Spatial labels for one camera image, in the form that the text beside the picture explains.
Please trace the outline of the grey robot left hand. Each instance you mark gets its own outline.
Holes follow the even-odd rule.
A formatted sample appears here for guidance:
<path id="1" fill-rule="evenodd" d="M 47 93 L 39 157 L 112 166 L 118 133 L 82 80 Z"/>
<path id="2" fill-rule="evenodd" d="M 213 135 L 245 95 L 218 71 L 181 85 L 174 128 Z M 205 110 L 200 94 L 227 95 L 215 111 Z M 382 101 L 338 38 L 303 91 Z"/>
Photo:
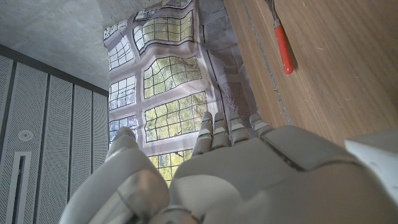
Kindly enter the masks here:
<path id="1" fill-rule="evenodd" d="M 296 126 L 205 112 L 167 184 L 121 127 L 61 223 L 396 223 L 397 131 L 343 147 Z"/>

